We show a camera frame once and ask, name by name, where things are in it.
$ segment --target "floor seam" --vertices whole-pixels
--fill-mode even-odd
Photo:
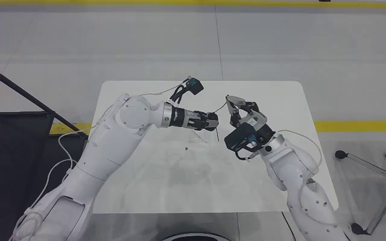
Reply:
[[[216,30],[217,30],[218,53],[220,54],[221,77],[222,77],[222,80],[224,80],[224,74],[223,74],[223,62],[221,61],[220,36],[219,36],[219,34],[218,34],[218,24],[217,24],[217,11],[216,11],[216,5],[215,5],[215,18],[216,18]]]
[[[32,16],[32,19],[31,19],[31,21],[30,21],[30,24],[28,24],[28,27],[27,27],[26,30],[24,31],[23,36],[21,37],[19,43],[17,43],[17,47],[16,47],[15,50],[13,51],[13,53],[12,53],[10,59],[8,60],[7,64],[5,65],[4,70],[2,71],[2,73],[5,73],[5,70],[7,69],[9,63],[11,63],[13,56],[15,55],[15,53],[17,52],[17,50],[19,49],[20,44],[22,43],[22,41],[23,41],[25,35],[27,34],[28,30],[30,29],[30,26],[31,26],[31,24],[32,24],[32,22],[33,22],[33,20],[34,20],[34,18],[35,18],[35,15]]]
[[[239,234],[239,241],[241,241],[241,239],[240,239],[239,213],[236,213],[236,218],[237,218],[237,231]]]

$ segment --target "robot forearm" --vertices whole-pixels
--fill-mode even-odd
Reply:
[[[305,239],[347,241],[322,186],[311,178],[318,173],[315,160],[281,134],[275,135],[255,102],[236,96],[227,96],[226,101],[230,124],[236,128],[224,139],[227,148],[240,160],[261,156],[273,183],[287,191],[288,209]],[[246,117],[240,116],[240,110],[248,113]],[[252,154],[240,157],[242,149]]]
[[[76,167],[31,210],[17,232],[23,240],[78,240],[104,182],[134,153],[150,126],[212,131],[217,115],[187,111],[143,96],[120,96],[97,122]]]
[[[288,210],[306,240],[348,240],[322,186],[311,179],[318,167],[306,151],[279,135],[259,153],[275,185],[287,191]]]

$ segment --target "metal stand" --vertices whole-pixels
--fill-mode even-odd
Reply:
[[[14,91],[18,92],[20,95],[24,96],[27,100],[31,101],[32,103],[36,104],[37,106],[39,106],[41,109],[43,109],[44,111],[46,111],[47,113],[53,115],[56,119],[60,120],[62,123],[64,123],[65,125],[67,125],[69,128],[73,129],[74,131],[79,131],[79,129],[71,124],[70,122],[68,122],[68,120],[66,120],[65,118],[63,118],[61,115],[59,115],[58,113],[56,113],[54,110],[50,109],[48,106],[46,106],[45,104],[43,104],[42,102],[40,102],[38,99],[36,99],[35,97],[33,97],[31,94],[29,94],[27,91],[25,91],[24,89],[22,89],[20,86],[18,86],[17,84],[15,84],[14,82],[12,82],[10,79],[8,79],[7,77],[3,76],[2,74],[0,74],[0,81],[3,82],[4,84],[6,84],[7,86],[9,86],[9,88],[13,89]],[[87,135],[83,132],[79,132],[78,133],[80,136],[82,137],[87,137]]]
[[[351,160],[355,161],[356,163],[359,163],[362,166],[369,168],[370,170],[373,170],[374,172],[386,177],[386,170],[384,170],[380,167],[377,167],[377,166],[369,163],[368,161],[365,161],[365,160],[363,160],[355,155],[352,155],[350,153],[345,153],[344,151],[339,150],[339,151],[335,152],[335,157],[337,159],[340,159],[340,160],[342,160],[344,158],[351,159]],[[377,210],[377,212],[375,213],[374,217],[371,219],[370,223],[368,224],[368,226],[365,230],[362,228],[362,226],[360,226],[359,224],[357,224],[355,222],[351,225],[352,232],[355,233],[356,235],[360,235],[360,234],[372,235],[374,233],[375,228],[378,226],[378,224],[380,223],[382,218],[385,216],[385,214],[386,214],[386,201],[379,207],[379,209]]]

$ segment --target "silver metal ring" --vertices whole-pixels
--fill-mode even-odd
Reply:
[[[165,104],[163,105],[161,127],[163,128],[169,127],[170,120],[171,120],[171,113],[172,113],[172,105],[170,103],[165,102]]]
[[[270,153],[272,153],[274,150],[279,148],[284,142],[284,137],[283,135],[279,134],[277,137],[273,138],[268,144],[263,146],[258,152],[261,156],[266,156]]]

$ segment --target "black knob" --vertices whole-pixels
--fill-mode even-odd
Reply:
[[[348,156],[348,154],[345,153],[344,151],[339,150],[339,151],[335,152],[335,157],[337,159],[345,159],[347,156]]]

